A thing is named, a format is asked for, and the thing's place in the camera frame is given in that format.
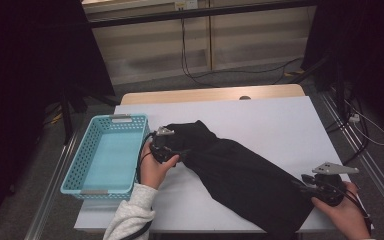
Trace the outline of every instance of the blue plastic basket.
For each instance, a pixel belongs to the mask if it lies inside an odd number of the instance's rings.
[[[61,185],[79,199],[130,199],[140,147],[149,133],[146,115],[92,118]]]

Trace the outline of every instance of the white tabletop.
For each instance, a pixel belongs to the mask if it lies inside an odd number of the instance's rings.
[[[170,123],[201,120],[219,138],[228,138],[273,162],[298,179],[324,162],[341,164],[308,97],[117,106],[115,114],[145,113],[151,131]],[[85,200],[75,228],[105,230],[117,200]],[[214,201],[199,177],[183,164],[167,174],[154,201],[153,232],[262,232]],[[300,232],[335,229],[313,210]]]

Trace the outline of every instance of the black cloth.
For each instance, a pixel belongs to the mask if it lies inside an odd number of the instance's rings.
[[[166,127],[175,131],[176,150],[191,149],[184,164],[212,198],[273,239],[291,239],[307,219],[313,204],[289,173],[238,142],[217,138],[201,121]]]

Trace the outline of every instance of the hand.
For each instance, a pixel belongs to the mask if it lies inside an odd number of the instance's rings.
[[[355,184],[350,182],[344,182],[344,184],[347,190],[357,196],[357,186],[355,186]],[[336,207],[331,207],[315,197],[311,198],[311,201],[315,207],[320,209],[332,220],[336,228],[338,228],[347,239],[370,238],[360,209],[348,198],[344,197],[342,202]]]
[[[143,158],[143,160],[140,167],[141,184],[158,190],[164,181],[167,171],[176,165],[179,160],[179,155],[175,155],[167,162],[160,164],[155,160],[154,156],[152,156],[149,148],[150,144],[150,142],[145,143],[142,149],[141,159]]]

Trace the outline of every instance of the wall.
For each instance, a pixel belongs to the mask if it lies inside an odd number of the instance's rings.
[[[90,20],[174,10],[174,0],[96,1],[100,0],[83,2]],[[261,2],[265,1],[200,0],[198,5],[203,8]],[[305,7],[186,19],[188,69],[195,73],[301,57],[313,14],[314,7]],[[184,74],[180,20],[99,28],[93,32],[113,85]]]

